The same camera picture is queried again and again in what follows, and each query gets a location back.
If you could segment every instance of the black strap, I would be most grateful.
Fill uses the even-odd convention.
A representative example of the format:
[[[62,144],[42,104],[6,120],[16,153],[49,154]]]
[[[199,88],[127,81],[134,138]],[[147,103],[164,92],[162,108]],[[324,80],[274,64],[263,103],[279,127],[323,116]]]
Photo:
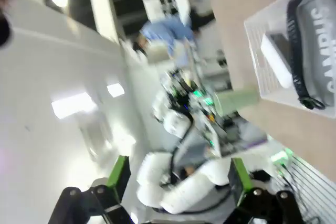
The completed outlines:
[[[309,95],[304,82],[302,41],[297,17],[297,8],[302,1],[291,0],[287,5],[287,34],[291,48],[289,64],[300,103],[310,110],[314,108],[324,110],[326,106]]]

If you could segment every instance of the glossy white surface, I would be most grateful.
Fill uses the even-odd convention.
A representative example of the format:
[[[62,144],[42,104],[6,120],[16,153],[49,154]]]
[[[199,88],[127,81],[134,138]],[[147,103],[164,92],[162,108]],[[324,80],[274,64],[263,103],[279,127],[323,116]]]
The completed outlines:
[[[14,0],[9,17],[14,34],[0,49],[0,223],[47,223],[65,187],[88,189],[111,172],[118,146],[133,139],[136,169],[145,136],[119,45],[29,0]],[[114,83],[123,96],[108,93]],[[83,92],[96,112],[55,116],[53,101]],[[99,118],[111,137],[86,141],[80,127],[98,125],[91,131],[99,133]],[[92,152],[105,159],[97,165]]]

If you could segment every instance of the person in blue shirt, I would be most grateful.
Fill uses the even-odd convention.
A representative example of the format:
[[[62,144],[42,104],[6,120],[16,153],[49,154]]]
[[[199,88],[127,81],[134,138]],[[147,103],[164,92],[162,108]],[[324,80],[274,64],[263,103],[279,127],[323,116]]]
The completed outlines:
[[[200,28],[215,19],[213,13],[200,16],[195,9],[190,11],[190,22],[184,25],[178,16],[168,17],[155,22],[148,21],[140,30],[133,43],[134,51],[145,53],[149,41],[161,40],[167,44],[168,54],[173,56],[176,40],[189,40],[195,42],[195,36],[200,33]]]

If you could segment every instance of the beige tabletop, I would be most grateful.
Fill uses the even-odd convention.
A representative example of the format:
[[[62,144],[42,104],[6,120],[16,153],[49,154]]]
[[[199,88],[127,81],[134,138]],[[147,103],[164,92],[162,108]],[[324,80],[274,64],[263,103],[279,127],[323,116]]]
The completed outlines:
[[[273,1],[213,1],[234,89],[257,85],[244,20]],[[336,182],[336,120],[265,100],[239,113]]]

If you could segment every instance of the metal grate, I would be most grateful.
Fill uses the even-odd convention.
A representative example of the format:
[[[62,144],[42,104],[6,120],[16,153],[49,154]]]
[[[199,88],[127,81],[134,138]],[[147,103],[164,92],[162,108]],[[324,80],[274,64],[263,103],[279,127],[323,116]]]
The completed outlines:
[[[296,191],[304,220],[318,216],[321,224],[335,224],[336,184],[296,156],[293,157],[289,171],[292,174],[290,183]],[[286,187],[286,182],[277,178],[273,186],[275,191],[282,190]]]

